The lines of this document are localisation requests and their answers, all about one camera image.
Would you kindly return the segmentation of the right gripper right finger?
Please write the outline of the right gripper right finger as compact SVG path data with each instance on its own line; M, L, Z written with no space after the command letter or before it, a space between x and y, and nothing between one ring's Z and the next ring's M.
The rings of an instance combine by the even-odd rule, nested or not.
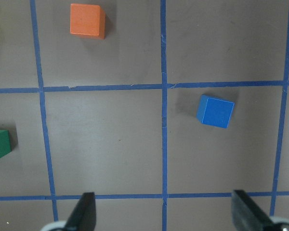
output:
M275 231L271 219L244 190L233 190L231 214L237 231Z

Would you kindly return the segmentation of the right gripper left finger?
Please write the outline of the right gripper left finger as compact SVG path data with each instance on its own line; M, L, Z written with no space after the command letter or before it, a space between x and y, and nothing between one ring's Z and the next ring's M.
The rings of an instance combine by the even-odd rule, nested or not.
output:
M93 231L96 226L96 204L93 192L84 193L64 225L65 231Z

